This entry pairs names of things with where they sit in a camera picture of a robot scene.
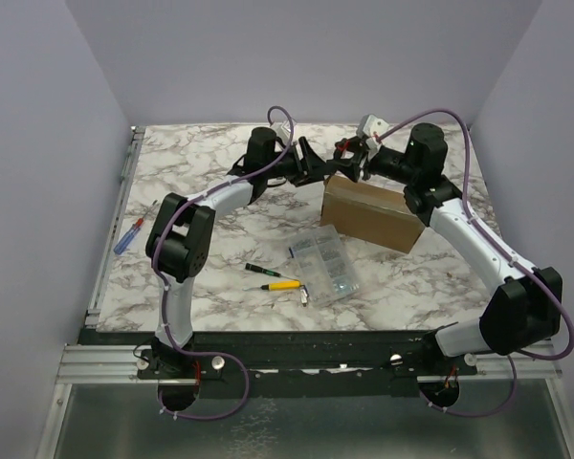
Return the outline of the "brown cardboard express box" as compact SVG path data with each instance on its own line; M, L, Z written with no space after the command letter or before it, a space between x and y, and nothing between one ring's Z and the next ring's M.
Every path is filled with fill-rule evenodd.
M320 224L402 253L411 251L425 229L401 192L340 176L324 183Z

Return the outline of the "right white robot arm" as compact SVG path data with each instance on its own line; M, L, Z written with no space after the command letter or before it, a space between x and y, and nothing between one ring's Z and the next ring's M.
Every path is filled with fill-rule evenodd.
M403 185L408 209L457 250L491 294L480 318L433 333L432 343L420 351L422 366L441 374L457 356L506 356L556 335L561 276L521 258L475 214L465 189L443 172L448 154L443 130L416 124L400 152L382 145L380 125L381 120L372 119L370 126L359 126L356 136L336 142L328 162L331 171L353 182L378 175Z

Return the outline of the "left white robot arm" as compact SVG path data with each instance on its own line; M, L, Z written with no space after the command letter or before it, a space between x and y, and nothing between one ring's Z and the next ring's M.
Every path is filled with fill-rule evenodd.
M193 335L192 290L210 253L214 224L221 218L254 203L273 180L294 186L321 182L335 172L309 142L281 137L270 127L256 127L245 154L222 183L197 195L168 194L146 242L145 253L159 277L161 303L157 340L166 347L159 365L174 378L191 368L192 355L184 348Z

